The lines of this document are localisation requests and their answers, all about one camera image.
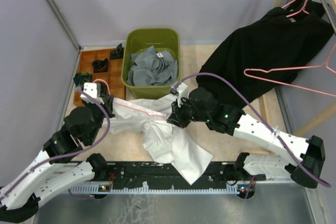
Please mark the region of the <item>white shirt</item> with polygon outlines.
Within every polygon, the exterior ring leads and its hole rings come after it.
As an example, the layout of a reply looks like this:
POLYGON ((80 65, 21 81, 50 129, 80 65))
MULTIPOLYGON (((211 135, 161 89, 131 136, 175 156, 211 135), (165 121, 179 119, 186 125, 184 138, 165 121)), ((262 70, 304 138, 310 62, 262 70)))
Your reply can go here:
MULTIPOLYGON (((171 104, 175 97, 171 94, 157 100, 136 99, 126 104, 144 107, 148 113, 171 114, 171 104)), ((123 131, 143 133, 143 147, 151 158, 160 164, 172 164, 182 177, 192 185, 205 172, 213 155, 201 148, 187 131, 166 119, 157 116, 147 116, 144 113, 113 104, 116 115, 110 120, 109 131, 117 134, 123 131)))

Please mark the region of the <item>grey shirt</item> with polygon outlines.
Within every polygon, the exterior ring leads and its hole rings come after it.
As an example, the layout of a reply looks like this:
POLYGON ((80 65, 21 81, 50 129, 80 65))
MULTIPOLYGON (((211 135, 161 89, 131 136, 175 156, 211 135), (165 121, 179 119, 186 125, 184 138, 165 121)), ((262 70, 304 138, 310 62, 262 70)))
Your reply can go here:
POLYGON ((135 87, 173 84, 179 75, 179 63, 168 50, 157 51, 151 46, 131 54, 127 84, 135 87))

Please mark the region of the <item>pink hanger of grey shirt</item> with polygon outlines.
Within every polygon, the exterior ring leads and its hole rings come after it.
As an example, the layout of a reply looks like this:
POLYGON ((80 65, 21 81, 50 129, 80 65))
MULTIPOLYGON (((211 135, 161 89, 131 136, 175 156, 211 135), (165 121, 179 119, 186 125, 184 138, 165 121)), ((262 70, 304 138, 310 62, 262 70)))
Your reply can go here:
POLYGON ((287 86, 287 87, 293 87, 301 90, 310 91, 313 93, 318 93, 322 95, 326 95, 329 97, 335 98, 335 93, 330 93, 326 91, 321 91, 318 89, 308 88, 305 86, 300 86, 297 84, 294 84, 293 82, 297 78, 297 76, 303 71, 303 70, 312 70, 312 69, 320 69, 325 68, 329 72, 335 74, 335 69, 331 68, 329 66, 331 58, 335 52, 335 45, 333 45, 331 51, 328 53, 328 56, 326 60, 319 64, 319 65, 311 65, 311 66, 297 66, 297 67, 280 67, 280 68, 272 68, 269 70, 260 69, 260 68, 246 68, 243 71, 243 74, 251 79, 260 80, 263 82, 269 82, 276 85, 281 86, 287 86))

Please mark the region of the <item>pink hanger of white shirt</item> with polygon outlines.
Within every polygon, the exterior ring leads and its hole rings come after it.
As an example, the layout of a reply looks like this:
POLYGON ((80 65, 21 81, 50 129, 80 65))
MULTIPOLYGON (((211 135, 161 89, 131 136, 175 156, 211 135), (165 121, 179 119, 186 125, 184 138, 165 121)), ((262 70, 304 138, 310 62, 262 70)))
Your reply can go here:
MULTIPOLYGON (((108 83, 105 81, 105 80, 102 80, 102 79, 96 79, 96 80, 93 80, 94 83, 103 83, 105 86, 106 86, 106 90, 107 90, 107 94, 110 95, 111 92, 110 92, 110 88, 109 88, 109 85, 108 83)), ((128 108, 128 109, 131 109, 133 111, 138 111, 138 112, 141 112, 141 113, 144 113, 146 114, 147 116, 157 116, 157 117, 160 117, 162 119, 166 119, 166 115, 163 114, 163 113, 159 113, 159 112, 155 112, 153 114, 151 113, 148 113, 148 110, 144 107, 140 107, 138 105, 135 105, 135 104, 126 104, 127 101, 125 100, 121 100, 121 101, 113 101, 113 104, 114 105, 118 105, 118 106, 122 106, 124 108, 128 108)))

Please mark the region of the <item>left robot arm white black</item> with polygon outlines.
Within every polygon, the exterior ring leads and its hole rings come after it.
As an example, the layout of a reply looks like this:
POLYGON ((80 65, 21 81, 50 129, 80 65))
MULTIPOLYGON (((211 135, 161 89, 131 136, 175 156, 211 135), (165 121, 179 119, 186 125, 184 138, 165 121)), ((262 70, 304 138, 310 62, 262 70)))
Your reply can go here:
POLYGON ((89 98, 64 118, 61 129, 43 145, 37 157, 10 184, 1 188, 1 221, 21 223, 72 186, 108 177, 109 167, 99 153, 64 171, 77 155, 96 146, 104 119, 113 114, 113 95, 89 98))

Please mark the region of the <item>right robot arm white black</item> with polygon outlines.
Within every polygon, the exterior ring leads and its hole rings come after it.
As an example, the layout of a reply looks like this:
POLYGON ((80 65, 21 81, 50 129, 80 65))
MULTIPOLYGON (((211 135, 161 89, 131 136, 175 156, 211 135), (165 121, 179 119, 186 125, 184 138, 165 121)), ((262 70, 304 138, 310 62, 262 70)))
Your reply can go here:
POLYGON ((321 138, 294 136, 267 127, 242 109, 219 103, 203 88, 192 92, 171 89, 171 94, 176 100, 168 123, 183 129, 191 122, 203 122, 212 131, 251 141, 274 153, 273 156, 241 153, 234 167, 239 179, 264 174, 289 177, 306 188, 317 187, 326 158, 321 138))

